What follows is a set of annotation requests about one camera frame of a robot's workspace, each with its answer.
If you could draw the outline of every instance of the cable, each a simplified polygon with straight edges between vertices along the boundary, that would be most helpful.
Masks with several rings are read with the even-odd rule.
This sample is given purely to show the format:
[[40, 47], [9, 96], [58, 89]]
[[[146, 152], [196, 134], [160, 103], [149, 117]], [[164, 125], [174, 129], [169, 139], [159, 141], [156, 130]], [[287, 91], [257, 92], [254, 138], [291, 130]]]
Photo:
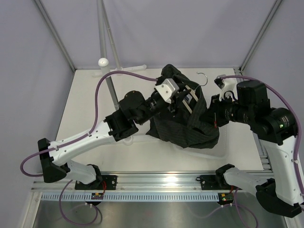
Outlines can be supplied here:
[[[257, 80], [253, 77], [247, 77], [247, 76], [236, 76], [236, 75], [232, 75], [232, 76], [224, 76], [221, 77], [221, 79], [227, 79], [227, 78], [242, 78], [242, 79], [246, 79], [246, 80], [256, 80], [259, 81], [261, 83], [264, 83], [260, 80]], [[264, 83], [266, 85], [266, 87], [272, 91], [278, 98], [280, 98], [280, 100], [285, 104], [285, 106], [288, 108], [288, 110], [294, 115], [295, 117], [295, 121], [298, 127], [298, 136], [295, 140], [295, 145], [294, 145], [294, 160], [298, 160], [298, 154], [299, 154], [299, 148], [300, 148], [300, 142], [301, 142], [301, 137], [302, 137], [302, 127], [301, 127], [301, 123], [299, 118], [297, 117], [297, 115], [295, 114], [295, 111], [293, 110], [293, 108], [290, 106], [290, 104], [282, 97], [282, 95], [280, 95], [274, 88], [272, 88], [271, 86], [269, 86], [268, 84]], [[299, 165], [294, 162], [294, 171], [295, 171], [295, 175], [300, 187], [300, 191], [301, 191], [301, 195], [304, 195], [304, 186], [302, 183], [302, 178], [301, 178], [301, 174], [300, 174], [300, 169], [299, 169]]]
[[243, 206], [243, 205], [239, 205], [239, 204], [238, 204], [238, 201], [237, 201], [237, 193], [238, 193], [238, 190], [239, 190], [239, 188], [237, 188], [236, 191], [235, 191], [235, 193], [234, 193], [234, 203], [233, 203], [233, 205], [234, 205], [234, 206], [236, 207], [236, 209], [237, 209], [239, 219], [242, 221], [242, 223], [244, 224], [244, 226], [245, 226], [246, 228], [250, 228], [250, 227], [247, 225], [247, 223], [243, 220], [243, 217], [241, 216], [241, 213], [239, 212], [238, 207], [241, 207], [241, 208], [247, 210], [247, 211], [255, 218], [255, 221], [256, 221], [256, 228], [258, 228], [259, 224], [258, 224], [258, 220], [257, 220], [256, 215], [255, 215], [248, 207]]
[[231, 185], [231, 190], [230, 190], [230, 192], [227, 194], [227, 195], [229, 195], [229, 194], [231, 194], [232, 193], [232, 195], [233, 195], [233, 185]]
[[209, 218], [210, 216], [212, 216], [215, 212], [217, 212], [218, 210], [224, 208], [224, 207], [230, 207], [231, 205], [229, 204], [226, 204], [226, 205], [222, 205], [218, 208], [215, 208], [213, 211], [211, 211], [209, 214], [205, 215], [205, 216], [199, 216], [199, 215], [196, 215], [195, 213], [192, 212], [192, 210], [190, 209], [190, 207], [188, 206], [187, 203], [185, 203], [186, 205], [186, 208], [188, 209], [188, 211], [196, 218], [198, 219], [206, 219], [206, 218]]
[[226, 92], [224, 93], [224, 97], [226, 97], [226, 93], [228, 93], [228, 92], [232, 94], [233, 100], [238, 101], [238, 100], [236, 99], [236, 96], [234, 95], [234, 92], [233, 92], [232, 90], [226, 91]]
[[196, 217], [196, 218], [198, 218], [198, 219], [206, 219], [206, 218], [209, 218], [209, 217], [212, 216], [215, 212], [217, 212], [218, 210], [220, 210], [220, 209], [222, 209], [222, 208], [227, 208], [227, 207], [232, 207], [232, 206], [233, 206], [233, 207], [236, 207], [237, 212], [238, 212], [238, 216], [239, 216], [240, 220], [242, 221], [242, 223], [244, 224], [244, 226], [245, 226], [246, 228], [250, 228], [250, 227], [246, 224], [246, 222], [243, 220], [241, 214], [239, 213], [239, 209], [238, 209], [238, 208], [240, 207], [240, 208], [242, 208], [242, 209], [248, 211], [248, 212], [254, 217], [254, 219], [255, 219], [255, 221], [256, 221], [256, 227], [255, 227], [255, 228], [258, 228], [258, 227], [259, 227], [259, 222], [258, 222], [258, 220], [257, 220], [256, 215], [253, 213], [253, 211], [250, 210], [248, 207], [243, 206], [243, 205], [236, 204], [235, 202], [234, 202], [233, 204], [226, 204], [226, 205], [222, 205], [222, 206], [220, 206], [220, 207], [218, 207], [218, 208], [215, 208], [213, 211], [211, 211], [209, 214], [207, 214], [207, 215], [205, 215], [205, 216], [196, 215], [195, 213], [193, 213], [193, 212], [191, 211], [191, 209], [189, 208], [189, 206], [188, 206], [187, 204], [185, 204], [185, 205], [186, 205], [188, 211], [189, 211], [194, 217]]
[[102, 184], [103, 184], [103, 189], [104, 189], [104, 192], [103, 192], [103, 195], [104, 195], [105, 190], [106, 190], [106, 183], [105, 183], [105, 181], [103, 181]]
[[60, 196], [59, 196], [59, 210], [60, 210], [60, 214], [62, 215], [62, 217], [63, 217], [67, 222], [69, 222], [69, 223], [71, 223], [71, 224], [73, 224], [73, 225], [81, 226], [81, 227], [90, 226], [90, 225], [92, 225], [92, 224], [96, 221], [96, 219], [97, 219], [97, 217], [98, 217], [98, 213], [101, 214], [101, 211], [99, 210], [99, 208], [96, 207], [96, 206], [94, 206], [94, 205], [91, 205], [91, 206], [95, 209], [96, 215], [95, 215], [94, 219], [93, 219], [92, 221], [88, 222], [88, 223], [77, 223], [77, 222], [73, 222], [72, 220], [68, 219], [68, 218], [66, 217], [66, 215], [63, 213], [62, 205], [61, 205], [61, 198], [62, 198], [63, 192], [65, 191], [65, 189], [67, 188], [67, 186], [68, 186], [72, 181], [73, 181], [73, 180], [70, 180], [70, 181], [65, 185], [65, 187], [62, 189], [62, 191], [61, 191], [61, 193], [60, 193]]
[[[156, 81], [157, 81], [157, 79], [154, 79], [154, 78], [149, 78], [149, 77], [146, 77], [146, 76], [138, 75], [138, 74], [131, 73], [131, 72], [127, 72], [127, 71], [121, 71], [121, 70], [116, 70], [116, 71], [112, 71], [112, 72], [110, 72], [110, 73], [105, 74], [105, 75], [99, 80], [99, 82], [98, 82], [98, 84], [97, 84], [97, 87], [96, 87], [96, 90], [95, 90], [95, 120], [94, 120], [94, 124], [93, 124], [91, 130], [89, 131], [89, 134], [91, 134], [91, 133], [94, 131], [94, 129], [95, 129], [96, 125], [97, 125], [97, 120], [98, 120], [98, 102], [97, 102], [97, 100], [98, 100], [98, 92], [99, 92], [100, 85], [101, 85], [101, 83], [102, 83], [107, 77], [109, 77], [109, 76], [111, 76], [111, 75], [115, 75], [115, 74], [131, 75], [131, 76], [134, 76], [134, 77], [137, 77], [137, 78], [141, 78], [141, 79], [144, 79], [144, 80], [147, 80], [147, 81], [152, 81], [152, 82], [156, 82]], [[80, 136], [80, 137], [77, 138], [77, 139], [74, 139], [74, 140], [72, 140], [72, 141], [70, 141], [70, 142], [67, 142], [67, 143], [64, 143], [64, 144], [59, 145], [57, 148], [60, 149], [60, 148], [62, 148], [62, 147], [71, 145], [71, 144], [73, 144], [73, 143], [76, 143], [76, 142], [78, 142], [78, 141], [80, 141], [80, 140], [86, 138], [87, 136], [88, 136], [88, 134], [82, 135], [82, 136]], [[40, 155], [40, 154], [47, 153], [47, 152], [50, 152], [50, 151], [53, 151], [53, 150], [55, 150], [55, 148], [49, 148], [49, 149], [47, 149], [47, 150], [43, 150], [43, 151], [34, 153], [34, 154], [28, 156], [27, 158], [25, 158], [25, 159], [21, 162], [21, 164], [20, 164], [20, 170], [21, 170], [21, 172], [22, 172], [24, 175], [29, 176], [29, 177], [42, 177], [43, 174], [31, 174], [31, 173], [26, 172], [26, 171], [24, 170], [24, 164], [25, 164], [29, 159], [31, 159], [31, 158], [33, 158], [33, 157], [36, 157], [36, 156], [38, 156], [38, 155]]]
[[[86, 207], [86, 206], [88, 206], [88, 204], [78, 204], [78, 205], [74, 206], [72, 209], [70, 209], [69, 211], [67, 211], [65, 214], [69, 214], [69, 213], [73, 212], [74, 210], [76, 210], [76, 209], [78, 209], [78, 208]], [[98, 209], [98, 213], [100, 214], [100, 221], [99, 221], [97, 224], [101, 224], [101, 222], [103, 221], [103, 215], [102, 215], [100, 209], [99, 209], [99, 208], [97, 208], [97, 209]], [[49, 215], [48, 215], [48, 214], [49, 214], [49, 213], [48, 213], [48, 211], [46, 210], [46, 211], [45, 211], [45, 215], [46, 215], [48, 221], [50, 221], [50, 222], [57, 222], [57, 221], [63, 219], [62, 216], [60, 216], [59, 218], [55, 218], [55, 219], [49, 218]]]

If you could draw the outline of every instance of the lavender wall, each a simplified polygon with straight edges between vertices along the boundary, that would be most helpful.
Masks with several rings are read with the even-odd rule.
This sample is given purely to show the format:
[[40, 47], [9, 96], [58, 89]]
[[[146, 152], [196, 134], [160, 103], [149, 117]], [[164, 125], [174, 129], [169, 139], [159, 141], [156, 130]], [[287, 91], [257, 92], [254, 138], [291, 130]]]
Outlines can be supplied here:
[[[96, 0], [43, 0], [77, 68], [100, 58]], [[235, 67], [274, 0], [104, 0], [124, 67]], [[110, 63], [114, 63], [108, 46]]]
[[1, 0], [0, 31], [0, 224], [15, 228], [33, 182], [19, 165], [55, 139], [73, 74], [32, 1]]
[[[304, 63], [304, 1], [284, 1], [261, 41], [245, 73], [269, 83], [295, 109], [304, 126], [303, 63]], [[282, 103], [271, 94], [274, 107]], [[300, 147], [304, 160], [304, 138]], [[304, 224], [304, 215], [299, 218]]]

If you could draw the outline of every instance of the white table surface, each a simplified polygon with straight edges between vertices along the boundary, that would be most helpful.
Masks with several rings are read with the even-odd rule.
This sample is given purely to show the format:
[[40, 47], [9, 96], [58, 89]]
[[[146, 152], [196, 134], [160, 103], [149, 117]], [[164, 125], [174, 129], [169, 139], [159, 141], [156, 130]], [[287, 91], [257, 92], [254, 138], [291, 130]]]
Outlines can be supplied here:
[[[203, 72], [209, 78], [209, 83], [203, 88], [203, 93], [209, 106], [212, 95], [219, 93], [219, 88], [213, 80], [216, 76], [234, 75], [232, 68], [202, 68], [180, 69], [189, 79], [204, 84]], [[98, 70], [77, 70], [69, 93], [63, 118], [60, 124], [57, 140], [61, 140], [89, 129], [94, 121], [94, 94], [100, 78], [92, 77]], [[147, 69], [138, 74], [157, 78], [161, 69]], [[132, 76], [113, 76], [113, 82], [118, 100], [131, 90], [140, 91], [148, 98], [154, 82], [144, 81]], [[102, 83], [99, 92], [99, 120], [102, 121], [115, 111], [106, 82]], [[139, 126], [138, 134], [149, 130], [149, 123]], [[263, 170], [257, 147], [249, 127], [244, 124], [229, 123], [227, 127], [226, 158], [206, 159], [191, 156], [176, 151], [169, 142], [152, 141], [137, 142], [130, 146], [124, 144], [104, 145], [83, 153], [73, 160], [83, 164], [98, 165], [101, 171], [214, 171], [227, 163], [234, 164], [242, 170]]]

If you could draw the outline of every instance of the black mounting bracket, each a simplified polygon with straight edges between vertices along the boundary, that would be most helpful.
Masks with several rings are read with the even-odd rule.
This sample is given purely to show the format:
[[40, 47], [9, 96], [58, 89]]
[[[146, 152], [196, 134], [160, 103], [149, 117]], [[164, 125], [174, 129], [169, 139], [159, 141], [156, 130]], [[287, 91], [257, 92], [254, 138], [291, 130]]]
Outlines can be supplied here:
[[196, 181], [200, 182], [202, 190], [230, 190], [230, 185], [220, 184], [216, 178], [216, 175], [200, 175], [196, 178]]
[[[116, 175], [101, 175], [102, 180], [106, 184], [106, 191], [116, 190], [117, 185], [117, 176]], [[75, 190], [104, 190], [102, 183], [96, 186], [94, 189], [91, 189], [90, 186], [83, 184], [79, 181], [76, 181]]]

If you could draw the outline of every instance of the cable clip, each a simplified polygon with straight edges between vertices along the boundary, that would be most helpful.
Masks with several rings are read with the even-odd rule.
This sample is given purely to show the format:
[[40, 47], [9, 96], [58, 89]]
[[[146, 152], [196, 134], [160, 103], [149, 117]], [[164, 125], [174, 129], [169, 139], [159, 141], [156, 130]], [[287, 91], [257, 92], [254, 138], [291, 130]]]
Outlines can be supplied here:
[[299, 164], [299, 163], [300, 163], [299, 160], [294, 160], [294, 159], [292, 159], [291, 161], [294, 162], [294, 163], [296, 163], [296, 164]]
[[87, 131], [86, 134], [87, 134], [87, 136], [89, 136], [89, 137], [92, 136], [92, 134], [90, 133], [90, 131]]

